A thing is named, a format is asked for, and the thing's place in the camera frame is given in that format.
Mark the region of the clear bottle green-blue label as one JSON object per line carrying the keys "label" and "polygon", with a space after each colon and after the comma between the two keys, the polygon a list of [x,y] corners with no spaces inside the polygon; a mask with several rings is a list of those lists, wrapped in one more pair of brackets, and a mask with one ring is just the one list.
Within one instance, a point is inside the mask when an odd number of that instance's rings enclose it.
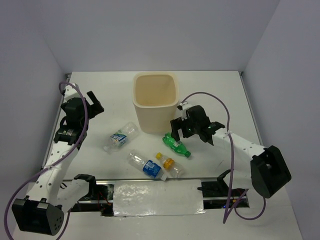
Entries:
{"label": "clear bottle green-blue label", "polygon": [[107,138],[107,142],[103,147],[103,150],[107,153],[119,151],[134,140],[139,133],[139,128],[136,124],[128,122]]}

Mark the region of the green plastic bottle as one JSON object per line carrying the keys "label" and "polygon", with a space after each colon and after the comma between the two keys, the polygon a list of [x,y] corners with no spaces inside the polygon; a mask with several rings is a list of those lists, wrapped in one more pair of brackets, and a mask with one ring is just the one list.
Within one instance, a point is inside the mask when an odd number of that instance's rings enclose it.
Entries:
{"label": "green plastic bottle", "polygon": [[169,132],[164,135],[162,142],[178,155],[186,158],[191,156],[191,152],[186,148],[186,146],[182,142],[176,141]]}

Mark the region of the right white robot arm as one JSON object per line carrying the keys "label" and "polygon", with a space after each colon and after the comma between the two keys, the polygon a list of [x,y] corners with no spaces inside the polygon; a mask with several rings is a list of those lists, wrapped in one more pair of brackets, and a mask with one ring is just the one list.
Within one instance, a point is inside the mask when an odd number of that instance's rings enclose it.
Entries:
{"label": "right white robot arm", "polygon": [[251,184],[260,196],[269,199],[291,181],[291,173],[276,146],[255,144],[227,130],[222,123],[211,122],[200,105],[181,104],[178,109],[182,111],[181,116],[170,121],[171,136],[175,141],[180,140],[181,130],[183,138],[197,135],[204,143],[212,146],[227,151],[233,148],[234,160],[249,164]]}

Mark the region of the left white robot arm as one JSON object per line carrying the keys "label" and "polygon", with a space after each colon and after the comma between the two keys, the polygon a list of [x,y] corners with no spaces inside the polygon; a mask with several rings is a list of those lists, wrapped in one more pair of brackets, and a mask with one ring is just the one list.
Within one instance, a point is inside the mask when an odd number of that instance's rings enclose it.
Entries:
{"label": "left white robot arm", "polygon": [[65,117],[56,131],[47,165],[23,199],[16,198],[11,206],[19,229],[23,232],[55,236],[65,218],[81,198],[91,200],[97,196],[96,178],[89,174],[76,175],[64,189],[60,186],[71,162],[87,137],[89,120],[104,112],[92,91],[91,99],[70,97],[61,104]]}

